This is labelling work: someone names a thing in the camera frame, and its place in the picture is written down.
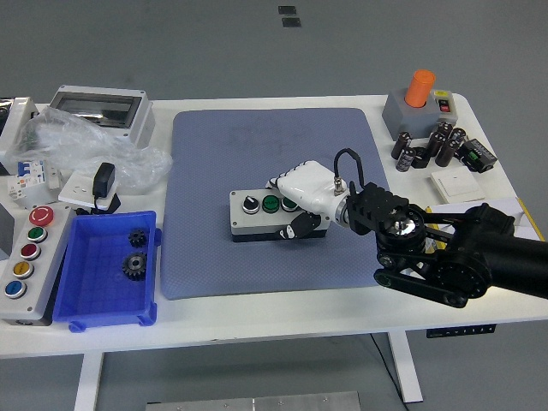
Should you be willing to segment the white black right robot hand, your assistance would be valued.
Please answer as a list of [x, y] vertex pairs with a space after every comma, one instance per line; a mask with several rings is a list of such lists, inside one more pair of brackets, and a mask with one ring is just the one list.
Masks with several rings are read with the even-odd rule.
[[346, 199], [347, 183], [320, 163], [310, 160], [272, 177], [267, 188], [276, 189], [284, 198], [303, 210], [277, 233], [284, 240], [309, 236], [322, 223], [349, 226]]

